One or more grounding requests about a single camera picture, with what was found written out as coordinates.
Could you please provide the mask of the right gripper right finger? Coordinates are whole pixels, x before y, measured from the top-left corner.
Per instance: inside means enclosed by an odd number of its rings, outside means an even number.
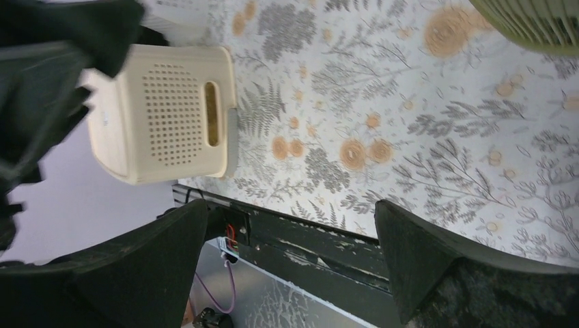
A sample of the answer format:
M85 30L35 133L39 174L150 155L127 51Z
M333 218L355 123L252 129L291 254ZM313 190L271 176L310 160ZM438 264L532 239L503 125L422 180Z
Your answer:
M577 327L578 270L514 256L387 200L380 247L405 327Z

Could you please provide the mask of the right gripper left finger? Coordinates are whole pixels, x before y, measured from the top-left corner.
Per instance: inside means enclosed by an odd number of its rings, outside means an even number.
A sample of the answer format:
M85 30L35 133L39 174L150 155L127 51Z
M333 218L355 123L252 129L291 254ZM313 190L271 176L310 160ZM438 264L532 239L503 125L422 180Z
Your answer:
M195 200L43 265L1 270L2 327L179 327L205 241Z

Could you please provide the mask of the cream perforated large basket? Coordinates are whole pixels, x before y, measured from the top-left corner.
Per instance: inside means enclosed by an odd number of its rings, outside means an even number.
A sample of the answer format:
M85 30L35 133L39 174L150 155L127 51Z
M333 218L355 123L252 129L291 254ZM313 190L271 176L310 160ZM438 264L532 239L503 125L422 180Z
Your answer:
M238 104L226 48L135 44L115 78L91 69L83 84L92 154L116 179L142 185L236 170Z

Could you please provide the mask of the green mesh waste bin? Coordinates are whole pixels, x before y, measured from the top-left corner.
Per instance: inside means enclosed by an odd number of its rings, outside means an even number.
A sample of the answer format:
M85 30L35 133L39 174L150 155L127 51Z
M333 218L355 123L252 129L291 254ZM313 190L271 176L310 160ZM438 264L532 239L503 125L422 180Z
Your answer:
M523 49L578 56L577 0L470 0L501 35Z

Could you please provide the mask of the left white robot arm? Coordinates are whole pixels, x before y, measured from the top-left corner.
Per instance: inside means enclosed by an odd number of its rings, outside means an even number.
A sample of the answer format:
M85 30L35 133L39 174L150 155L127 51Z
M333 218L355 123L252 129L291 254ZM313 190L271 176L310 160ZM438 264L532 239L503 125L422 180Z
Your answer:
M1 2L2 250L23 209L9 193L40 182L41 159L89 113L82 72L116 77L144 15L137 1Z

